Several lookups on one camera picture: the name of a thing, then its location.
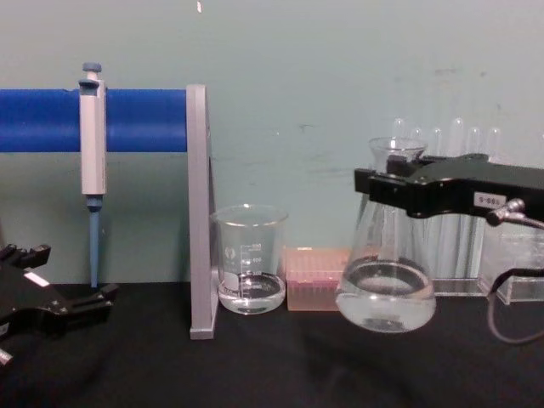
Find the erlenmeyer flask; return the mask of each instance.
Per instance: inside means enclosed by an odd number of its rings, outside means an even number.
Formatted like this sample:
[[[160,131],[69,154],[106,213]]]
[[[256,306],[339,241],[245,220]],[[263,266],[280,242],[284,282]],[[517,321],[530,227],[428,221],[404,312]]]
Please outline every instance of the erlenmeyer flask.
[[[374,169],[386,172],[390,156],[411,162],[425,148],[415,139],[373,139]],[[433,317],[433,282],[423,248],[422,220],[405,210],[367,201],[348,264],[338,284],[340,312],[374,332],[409,332]]]

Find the glass beaker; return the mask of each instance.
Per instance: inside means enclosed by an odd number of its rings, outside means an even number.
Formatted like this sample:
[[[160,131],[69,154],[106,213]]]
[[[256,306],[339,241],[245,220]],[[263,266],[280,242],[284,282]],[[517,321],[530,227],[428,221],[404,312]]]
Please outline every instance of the glass beaker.
[[[228,310],[255,315],[285,299],[281,254],[286,219],[279,208],[251,204],[212,215],[218,234],[218,296]]]

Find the blue pipette tip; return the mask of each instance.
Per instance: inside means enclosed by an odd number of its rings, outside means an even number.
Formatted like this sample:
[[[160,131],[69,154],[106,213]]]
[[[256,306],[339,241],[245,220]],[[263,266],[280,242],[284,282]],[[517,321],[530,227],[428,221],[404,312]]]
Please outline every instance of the blue pipette tip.
[[[100,239],[100,217],[99,211],[102,208],[102,195],[88,195],[87,208],[89,214],[89,243],[90,243],[90,266],[91,266],[91,287],[96,288],[99,284],[99,239]]]

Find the black clamp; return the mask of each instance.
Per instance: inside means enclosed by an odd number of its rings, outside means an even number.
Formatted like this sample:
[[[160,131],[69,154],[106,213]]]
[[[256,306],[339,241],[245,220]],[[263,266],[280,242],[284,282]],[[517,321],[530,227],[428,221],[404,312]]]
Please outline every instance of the black clamp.
[[[51,247],[27,251],[15,245],[0,249],[0,341],[21,332],[63,335],[108,319],[118,285],[100,288],[88,297],[66,299],[31,269],[47,263]],[[0,364],[11,356],[0,350]]]

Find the white label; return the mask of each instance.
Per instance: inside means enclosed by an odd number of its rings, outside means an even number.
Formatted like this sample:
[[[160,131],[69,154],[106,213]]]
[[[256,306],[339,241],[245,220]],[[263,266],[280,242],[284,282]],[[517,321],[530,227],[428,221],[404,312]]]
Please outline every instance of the white label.
[[[3,336],[8,332],[9,329],[9,323],[6,323],[5,325],[0,326],[0,336]]]
[[[239,288],[239,282],[238,282],[238,275],[233,274],[232,272],[224,272],[224,287],[227,289],[230,289],[231,291],[238,291]]]
[[[3,351],[1,348],[0,348],[0,364],[2,364],[3,366],[5,366],[6,364],[9,363],[9,361],[11,359],[13,359],[13,355],[11,355],[10,353],[8,353],[7,351]]]
[[[504,195],[488,194],[488,193],[474,193],[474,206],[482,208],[490,208],[496,210],[501,208],[507,203],[507,198]]]
[[[26,279],[30,279],[37,285],[41,287],[45,287],[49,285],[49,282],[47,282],[45,279],[43,279],[41,276],[36,275],[34,272],[29,272],[28,274],[25,274]]]

